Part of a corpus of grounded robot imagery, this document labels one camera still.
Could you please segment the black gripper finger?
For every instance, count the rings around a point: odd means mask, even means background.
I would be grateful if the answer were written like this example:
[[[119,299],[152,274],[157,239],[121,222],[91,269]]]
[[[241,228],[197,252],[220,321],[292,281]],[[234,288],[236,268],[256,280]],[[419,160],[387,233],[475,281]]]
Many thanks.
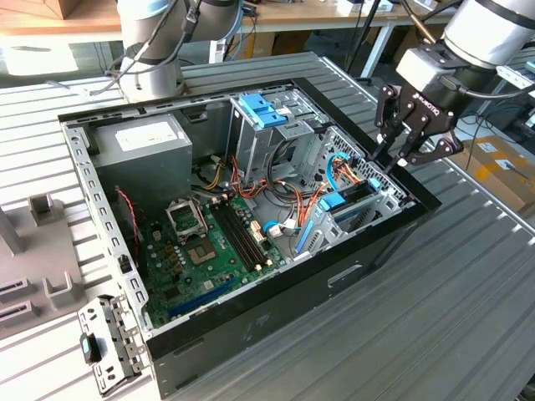
[[[404,94],[405,88],[400,85],[385,84],[380,90],[374,118],[374,125],[380,132],[371,160],[376,160],[381,153],[387,153],[405,129],[403,121],[408,115],[408,100],[403,97]]]
[[[439,133],[439,138],[435,148],[432,151],[422,152],[421,146],[430,138],[423,130],[410,129],[409,134],[403,144],[400,152],[387,165],[386,171],[389,172],[396,165],[404,167],[411,165],[426,165],[433,161],[440,160],[451,155],[460,153],[464,145],[456,137],[455,129]]]

